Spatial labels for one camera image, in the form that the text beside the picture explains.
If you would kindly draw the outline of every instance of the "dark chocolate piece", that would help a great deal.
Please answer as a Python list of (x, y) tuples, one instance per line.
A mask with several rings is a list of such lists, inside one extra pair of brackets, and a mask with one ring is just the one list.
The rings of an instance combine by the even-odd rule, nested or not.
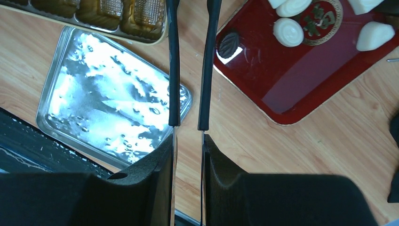
[(217, 48), (217, 52), (219, 56), (224, 59), (230, 58), (233, 56), (235, 51), (237, 50), (239, 45), (239, 35), (237, 32), (227, 33), (222, 41), (219, 43), (219, 47)]

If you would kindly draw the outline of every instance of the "silver metal tray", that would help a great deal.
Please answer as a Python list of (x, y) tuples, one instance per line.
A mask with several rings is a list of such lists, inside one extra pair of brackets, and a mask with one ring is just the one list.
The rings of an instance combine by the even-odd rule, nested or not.
[[(170, 133), (168, 75), (118, 43), (65, 27), (40, 98), (47, 135), (122, 169)], [(192, 95), (180, 87), (181, 118)]]

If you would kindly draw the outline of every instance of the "wooden table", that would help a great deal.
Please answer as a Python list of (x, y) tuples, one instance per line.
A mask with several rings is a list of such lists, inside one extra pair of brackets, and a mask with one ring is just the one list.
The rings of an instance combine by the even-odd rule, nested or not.
[[(244, 0), (224, 0), (221, 26)], [(0, 9), (0, 107), (32, 125), (62, 26)], [(194, 103), (179, 129), (176, 207), (200, 217), (201, 69), (207, 30), (206, 1), (184, 0), (179, 9), (181, 79)], [(125, 46), (168, 71), (168, 42)], [(399, 49), (387, 58), (399, 57)], [(385, 59), (300, 123), (282, 127), (214, 72), (209, 134), (239, 166), (255, 173), (346, 175), (365, 194), (380, 224), (399, 218), (388, 204), (399, 149), (389, 120), (399, 105), (399, 63)]]

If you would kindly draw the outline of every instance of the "red lacquer tray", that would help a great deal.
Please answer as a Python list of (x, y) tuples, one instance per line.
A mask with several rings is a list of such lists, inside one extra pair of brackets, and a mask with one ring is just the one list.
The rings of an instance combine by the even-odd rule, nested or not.
[[(307, 16), (316, 23), (309, 24)], [(375, 12), (357, 16), (347, 0), (314, 0), (295, 17), (305, 28), (306, 44), (298, 47), (276, 40), (278, 19), (267, 0), (248, 0), (217, 35), (219, 43), (230, 31), (238, 32), (239, 48), (229, 59), (216, 51), (215, 68), (282, 125), (300, 121), (399, 45), (396, 35), (377, 50), (357, 51), (361, 28), (385, 19)]]

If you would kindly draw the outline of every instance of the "chinese character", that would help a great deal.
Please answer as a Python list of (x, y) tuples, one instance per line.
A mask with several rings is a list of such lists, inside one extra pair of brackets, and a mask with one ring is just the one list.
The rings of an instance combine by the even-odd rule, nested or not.
[(307, 15), (303, 20), (307, 22), (307, 25), (303, 28), (303, 30), (308, 32), (309, 36), (312, 37), (314, 34), (320, 36), (320, 32), (317, 30), (316, 23), (309, 15)]
[(323, 18), (321, 19), (321, 29), (327, 29), (328, 26), (335, 24), (335, 16), (333, 12), (326, 13)]

